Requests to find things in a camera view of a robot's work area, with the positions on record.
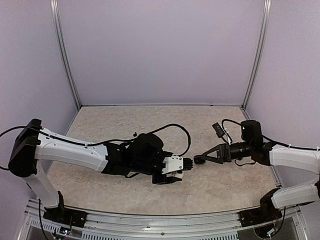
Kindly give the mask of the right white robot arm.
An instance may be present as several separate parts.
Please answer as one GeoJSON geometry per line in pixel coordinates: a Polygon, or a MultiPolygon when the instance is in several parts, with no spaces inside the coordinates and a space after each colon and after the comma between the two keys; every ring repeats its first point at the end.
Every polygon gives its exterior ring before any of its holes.
{"type": "MultiPolygon", "coordinates": [[[[241,142],[225,140],[224,143],[196,155],[194,162],[197,165],[207,161],[223,164],[249,157],[254,164],[291,167],[320,174],[319,148],[292,146],[272,140],[262,134],[261,124],[256,120],[242,121],[239,126],[241,142]]],[[[295,186],[273,189],[260,200],[262,206],[257,208],[255,216],[260,222],[266,222],[275,214],[276,209],[319,200],[320,178],[316,177],[295,186]]]]}

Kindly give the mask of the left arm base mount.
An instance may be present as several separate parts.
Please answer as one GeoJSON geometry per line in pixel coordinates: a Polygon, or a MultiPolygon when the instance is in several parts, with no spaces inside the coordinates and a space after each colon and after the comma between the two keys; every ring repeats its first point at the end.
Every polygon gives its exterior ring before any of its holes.
{"type": "Polygon", "coordinates": [[[60,191],[58,193],[58,205],[54,208],[45,207],[43,217],[47,220],[69,225],[70,227],[84,228],[88,213],[82,210],[67,208],[60,191]]]}

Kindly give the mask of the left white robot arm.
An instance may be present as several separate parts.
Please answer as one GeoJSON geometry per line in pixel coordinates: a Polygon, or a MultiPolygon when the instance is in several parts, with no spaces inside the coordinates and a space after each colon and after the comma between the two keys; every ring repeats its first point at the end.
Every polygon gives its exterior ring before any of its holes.
{"type": "Polygon", "coordinates": [[[62,193],[47,178],[41,161],[66,163],[125,178],[143,174],[151,176],[155,185],[179,182],[183,171],[193,167],[191,159],[165,151],[163,141],[153,131],[132,139],[93,143],[52,132],[36,118],[16,128],[21,132],[15,139],[8,170],[24,179],[45,211],[61,223],[70,218],[70,211],[64,206],[62,193]]]}

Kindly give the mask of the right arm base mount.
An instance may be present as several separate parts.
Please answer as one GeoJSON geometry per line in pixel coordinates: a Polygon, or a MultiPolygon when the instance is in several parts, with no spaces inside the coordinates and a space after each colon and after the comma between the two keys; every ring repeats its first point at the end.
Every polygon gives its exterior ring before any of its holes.
{"type": "Polygon", "coordinates": [[[267,197],[260,200],[259,207],[242,210],[238,215],[242,227],[263,224],[283,217],[281,210],[275,208],[272,200],[267,197]]]}

